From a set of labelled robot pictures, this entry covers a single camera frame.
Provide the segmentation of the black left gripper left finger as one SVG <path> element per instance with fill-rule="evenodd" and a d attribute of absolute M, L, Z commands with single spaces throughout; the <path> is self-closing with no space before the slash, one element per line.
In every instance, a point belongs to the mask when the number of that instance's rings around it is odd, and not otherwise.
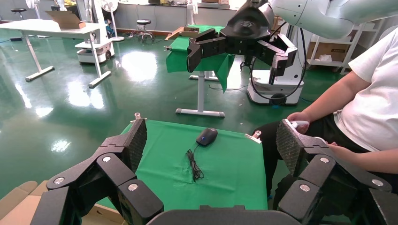
<path fill-rule="evenodd" d="M 136 119 L 127 133 L 106 138 L 91 157 L 47 182 L 31 223 L 79 225 L 108 198 L 127 224 L 148 224 L 164 205 L 136 175 L 146 141 L 144 119 Z"/>

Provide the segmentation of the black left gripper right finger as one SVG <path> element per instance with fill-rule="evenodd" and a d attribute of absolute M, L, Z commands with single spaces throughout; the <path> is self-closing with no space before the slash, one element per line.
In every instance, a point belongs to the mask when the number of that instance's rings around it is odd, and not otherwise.
<path fill-rule="evenodd" d="M 295 179 L 278 210 L 301 225 L 319 225 L 345 215 L 355 225 L 395 225 L 398 196 L 383 178 L 339 159 L 318 137 L 300 134 L 286 119 L 276 133 L 277 149 Z"/>

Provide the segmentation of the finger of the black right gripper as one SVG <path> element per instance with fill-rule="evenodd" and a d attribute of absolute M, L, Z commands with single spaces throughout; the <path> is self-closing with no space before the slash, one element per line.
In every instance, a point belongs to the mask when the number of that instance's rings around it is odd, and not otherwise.
<path fill-rule="evenodd" d="M 296 53 L 297 47 L 284 34 L 257 41 L 257 59 L 271 66 L 269 84 L 274 84 L 275 78 L 283 76 L 285 69 L 293 65 Z"/>
<path fill-rule="evenodd" d="M 186 67 L 193 72 L 200 64 L 201 59 L 225 53 L 226 37 L 215 29 L 208 29 L 189 38 L 187 47 Z"/>

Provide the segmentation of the person left hand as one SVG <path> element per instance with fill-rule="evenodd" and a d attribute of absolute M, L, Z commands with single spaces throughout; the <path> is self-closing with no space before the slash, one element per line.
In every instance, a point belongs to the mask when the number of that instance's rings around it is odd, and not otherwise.
<path fill-rule="evenodd" d="M 347 148 L 338 146 L 335 142 L 328 144 L 331 151 L 341 160 L 355 164 L 358 161 L 358 154 Z"/>

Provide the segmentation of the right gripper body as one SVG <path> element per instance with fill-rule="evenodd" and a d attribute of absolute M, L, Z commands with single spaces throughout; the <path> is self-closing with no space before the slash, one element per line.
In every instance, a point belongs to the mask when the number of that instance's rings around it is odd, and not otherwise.
<path fill-rule="evenodd" d="M 270 36 L 273 22 L 274 12 L 267 1 L 247 1 L 220 30 L 225 52 L 255 56 L 257 42 Z"/>

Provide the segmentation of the person right hand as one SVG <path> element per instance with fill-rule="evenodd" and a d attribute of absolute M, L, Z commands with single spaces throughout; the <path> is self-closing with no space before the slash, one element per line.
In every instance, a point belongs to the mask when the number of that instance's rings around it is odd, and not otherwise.
<path fill-rule="evenodd" d="M 287 120 L 295 124 L 295 129 L 301 134 L 305 134 L 308 131 L 311 123 L 310 116 L 305 112 L 292 113 L 287 117 Z"/>

